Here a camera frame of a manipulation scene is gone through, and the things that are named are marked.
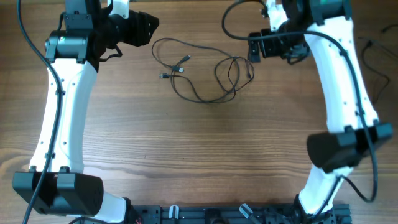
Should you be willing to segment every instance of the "wood surface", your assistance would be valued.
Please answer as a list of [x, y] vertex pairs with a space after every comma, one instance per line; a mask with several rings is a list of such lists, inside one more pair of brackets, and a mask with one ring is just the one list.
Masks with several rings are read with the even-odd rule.
[[[290, 203], [303, 189], [311, 162], [309, 134], [326, 130], [322, 87], [313, 58], [290, 66], [279, 58], [255, 64], [256, 77], [235, 100], [223, 105], [200, 105], [179, 98], [167, 70], [150, 53], [161, 37], [217, 47], [245, 57], [248, 44], [228, 38], [221, 16], [231, 1], [135, 3], [137, 11], [160, 18], [151, 44], [120, 44], [123, 58], [102, 63], [88, 106], [83, 143], [85, 173], [100, 176], [105, 189], [128, 197], [134, 205], [239, 205]], [[397, 22], [398, 1], [352, 2], [356, 37], [382, 40], [397, 51], [398, 30], [379, 30]], [[248, 35], [268, 27], [259, 4], [234, 10], [227, 28]], [[44, 40], [56, 29], [63, 5], [24, 5], [26, 29], [44, 52]], [[12, 189], [15, 171], [27, 170], [39, 140], [47, 71], [26, 44], [16, 21], [16, 7], [0, 6], [0, 223], [20, 223], [27, 204]], [[364, 42], [356, 39], [360, 49]], [[219, 53], [166, 42], [158, 48], [162, 60], [176, 63], [185, 55], [184, 75], [204, 98], [221, 94], [213, 77]], [[398, 125], [396, 63], [372, 49], [369, 63], [388, 73], [391, 85], [375, 106], [382, 121]], [[223, 65], [220, 76], [226, 79]], [[383, 80], [363, 68], [369, 95]], [[191, 96], [185, 82], [177, 88]], [[398, 139], [377, 152], [379, 194], [364, 203], [343, 184], [335, 203], [350, 203], [354, 223], [396, 223], [398, 220]], [[367, 195], [372, 170], [364, 159], [352, 180]], [[70, 218], [32, 213], [31, 223], [68, 223]]]

